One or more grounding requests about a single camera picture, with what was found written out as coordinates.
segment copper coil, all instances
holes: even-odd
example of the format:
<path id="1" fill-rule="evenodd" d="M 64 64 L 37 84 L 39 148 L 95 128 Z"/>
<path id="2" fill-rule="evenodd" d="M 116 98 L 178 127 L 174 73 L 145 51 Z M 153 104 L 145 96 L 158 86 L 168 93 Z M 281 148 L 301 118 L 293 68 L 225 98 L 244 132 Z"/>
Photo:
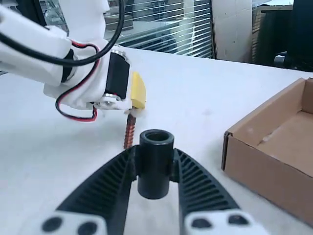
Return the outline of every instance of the copper coil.
<path id="1" fill-rule="evenodd" d="M 125 132 L 125 140 L 124 140 L 124 149 L 128 149 L 132 147 L 133 145 L 135 124 L 136 124 L 136 118 L 133 115 L 128 114 L 126 132 Z"/>

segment black office chair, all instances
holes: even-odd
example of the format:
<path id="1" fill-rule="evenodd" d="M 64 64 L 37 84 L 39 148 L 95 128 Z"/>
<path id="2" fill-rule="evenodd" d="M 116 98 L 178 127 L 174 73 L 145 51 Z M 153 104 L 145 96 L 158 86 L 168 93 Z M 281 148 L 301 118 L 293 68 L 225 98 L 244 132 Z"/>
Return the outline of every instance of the black office chair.
<path id="1" fill-rule="evenodd" d="M 276 55 L 274 65 L 313 72 L 313 0 L 294 0 L 288 50 Z"/>

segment black cylinder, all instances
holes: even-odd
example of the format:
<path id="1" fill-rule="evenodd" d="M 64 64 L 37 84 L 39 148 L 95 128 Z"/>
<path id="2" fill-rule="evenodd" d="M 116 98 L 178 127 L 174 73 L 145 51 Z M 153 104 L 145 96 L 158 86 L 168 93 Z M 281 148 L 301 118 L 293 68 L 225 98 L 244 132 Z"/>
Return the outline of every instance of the black cylinder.
<path id="1" fill-rule="evenodd" d="M 138 147 L 138 192 L 147 199 L 167 195 L 173 164 L 174 136 L 162 130 L 140 134 Z"/>

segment open cardboard box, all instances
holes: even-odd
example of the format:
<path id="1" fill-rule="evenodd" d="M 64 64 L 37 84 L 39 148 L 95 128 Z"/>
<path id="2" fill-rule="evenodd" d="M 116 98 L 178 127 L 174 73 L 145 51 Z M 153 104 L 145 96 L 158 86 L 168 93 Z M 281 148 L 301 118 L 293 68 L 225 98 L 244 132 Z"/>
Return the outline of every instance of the open cardboard box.
<path id="1" fill-rule="evenodd" d="M 313 226 L 313 79 L 299 79 L 226 131 L 222 169 Z"/>

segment glass wall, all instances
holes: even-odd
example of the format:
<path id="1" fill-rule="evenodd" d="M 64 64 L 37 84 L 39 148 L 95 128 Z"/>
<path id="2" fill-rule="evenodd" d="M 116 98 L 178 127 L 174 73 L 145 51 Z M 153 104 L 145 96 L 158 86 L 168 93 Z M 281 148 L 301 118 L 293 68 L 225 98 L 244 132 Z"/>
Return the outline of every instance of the glass wall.
<path id="1" fill-rule="evenodd" d="M 125 47 L 214 58 L 211 0 L 124 0 L 118 43 Z M 47 24 L 68 31 L 57 0 L 40 1 Z M 118 0 L 104 14 L 109 40 L 117 26 Z"/>

